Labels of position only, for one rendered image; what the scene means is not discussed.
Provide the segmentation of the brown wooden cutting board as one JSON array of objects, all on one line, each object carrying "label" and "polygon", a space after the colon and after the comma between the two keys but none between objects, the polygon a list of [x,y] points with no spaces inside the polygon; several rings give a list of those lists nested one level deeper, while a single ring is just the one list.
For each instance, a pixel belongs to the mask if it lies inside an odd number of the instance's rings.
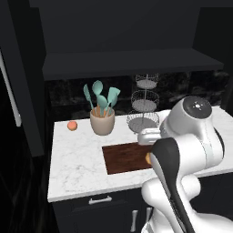
[{"label": "brown wooden cutting board", "polygon": [[146,155],[152,146],[140,146],[138,143],[127,143],[102,147],[108,175],[151,168]]}]

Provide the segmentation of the teal narrow spatula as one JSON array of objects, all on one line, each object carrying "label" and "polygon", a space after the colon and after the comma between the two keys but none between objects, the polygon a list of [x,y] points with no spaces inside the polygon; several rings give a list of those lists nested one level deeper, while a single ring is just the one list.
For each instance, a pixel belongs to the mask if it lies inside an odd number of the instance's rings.
[{"label": "teal narrow spatula", "polygon": [[94,107],[93,107],[93,103],[92,103],[92,100],[91,100],[91,96],[90,96],[90,93],[89,93],[89,89],[88,89],[87,84],[84,85],[83,91],[84,91],[86,100],[89,102],[89,104],[90,104],[90,106],[91,106],[91,109],[92,109],[91,111],[92,111],[92,113],[95,114],[95,109],[94,109]]}]

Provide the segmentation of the teal large spoon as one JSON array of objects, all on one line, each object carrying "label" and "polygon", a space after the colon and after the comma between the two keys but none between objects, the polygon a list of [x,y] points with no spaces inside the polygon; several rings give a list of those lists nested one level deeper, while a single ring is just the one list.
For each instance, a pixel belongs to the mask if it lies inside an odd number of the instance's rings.
[{"label": "teal large spoon", "polygon": [[101,107],[101,104],[99,102],[99,96],[103,90],[102,82],[99,80],[95,81],[94,84],[92,85],[92,90],[93,90],[94,94],[96,95],[96,102],[97,102],[97,105],[99,106],[99,115],[102,116],[102,107]]}]

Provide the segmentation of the teal wide spatula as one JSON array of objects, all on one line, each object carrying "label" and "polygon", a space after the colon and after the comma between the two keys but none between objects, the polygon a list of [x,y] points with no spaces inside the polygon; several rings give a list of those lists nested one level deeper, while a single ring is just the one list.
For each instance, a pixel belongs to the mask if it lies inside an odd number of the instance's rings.
[{"label": "teal wide spatula", "polygon": [[107,96],[107,105],[105,110],[108,110],[109,105],[113,102],[113,100],[119,95],[120,90],[116,87],[110,87]]}]

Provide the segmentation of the beige utensil pot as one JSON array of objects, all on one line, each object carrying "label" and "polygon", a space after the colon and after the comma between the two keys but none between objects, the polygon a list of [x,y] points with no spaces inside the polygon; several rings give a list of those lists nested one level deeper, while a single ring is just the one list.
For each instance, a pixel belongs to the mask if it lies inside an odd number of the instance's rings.
[{"label": "beige utensil pot", "polygon": [[90,124],[93,131],[99,136],[109,135],[115,125],[115,111],[111,114],[106,113],[106,116],[98,117],[100,110],[96,107],[90,112]]}]

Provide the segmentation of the black cupboard door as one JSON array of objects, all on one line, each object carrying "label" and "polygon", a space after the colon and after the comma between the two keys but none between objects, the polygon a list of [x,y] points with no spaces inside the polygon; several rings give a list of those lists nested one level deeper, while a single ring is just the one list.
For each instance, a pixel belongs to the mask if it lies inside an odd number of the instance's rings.
[{"label": "black cupboard door", "polygon": [[132,209],[119,206],[83,211],[67,217],[57,218],[60,233],[140,233],[140,220],[133,224]]}]

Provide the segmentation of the teal small spoon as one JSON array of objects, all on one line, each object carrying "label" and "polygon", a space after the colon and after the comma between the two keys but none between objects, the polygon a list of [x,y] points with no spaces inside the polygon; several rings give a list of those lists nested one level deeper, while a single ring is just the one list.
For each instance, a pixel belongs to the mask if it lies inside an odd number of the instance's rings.
[{"label": "teal small spoon", "polygon": [[104,96],[99,95],[97,97],[97,103],[100,106],[100,116],[103,116],[104,115],[104,110],[107,107],[107,100],[106,100],[106,98]]}]

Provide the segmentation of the black fridge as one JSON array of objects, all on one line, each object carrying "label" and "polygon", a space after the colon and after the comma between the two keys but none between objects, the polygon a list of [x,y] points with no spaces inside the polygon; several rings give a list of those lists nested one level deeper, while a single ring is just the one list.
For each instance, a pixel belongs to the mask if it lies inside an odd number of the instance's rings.
[{"label": "black fridge", "polygon": [[46,51],[29,0],[0,0],[0,49],[22,119],[17,127],[0,69],[0,233],[47,233],[42,177]]}]

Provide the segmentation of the black upper cabinet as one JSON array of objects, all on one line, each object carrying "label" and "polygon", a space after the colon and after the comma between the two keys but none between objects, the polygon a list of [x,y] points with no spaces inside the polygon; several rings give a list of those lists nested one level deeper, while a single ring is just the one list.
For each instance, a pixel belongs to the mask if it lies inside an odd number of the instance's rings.
[{"label": "black upper cabinet", "polygon": [[193,47],[198,0],[29,0],[46,81],[219,69]]}]

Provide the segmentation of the black drawer front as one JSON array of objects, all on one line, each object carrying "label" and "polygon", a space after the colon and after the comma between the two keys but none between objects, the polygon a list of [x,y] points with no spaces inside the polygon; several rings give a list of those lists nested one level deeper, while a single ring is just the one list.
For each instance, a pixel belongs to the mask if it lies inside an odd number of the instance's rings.
[{"label": "black drawer front", "polygon": [[[92,199],[101,199],[110,196],[112,201],[98,203],[95,205],[89,205],[88,201],[90,198]],[[82,198],[71,198],[68,200],[57,201],[52,204],[55,213],[59,216],[67,216],[69,214],[73,214],[81,209],[89,209],[94,206],[104,206],[110,204],[118,204],[118,203],[137,203],[141,202],[141,188],[133,188],[126,189],[117,192],[104,193],[94,196],[82,197]]]}]

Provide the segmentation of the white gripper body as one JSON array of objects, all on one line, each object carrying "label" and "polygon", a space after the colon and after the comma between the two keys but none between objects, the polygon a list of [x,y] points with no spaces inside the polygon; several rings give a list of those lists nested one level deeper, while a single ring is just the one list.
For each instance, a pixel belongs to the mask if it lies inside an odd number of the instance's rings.
[{"label": "white gripper body", "polygon": [[153,145],[161,138],[160,130],[158,128],[145,128],[137,135],[137,143],[140,146]]}]

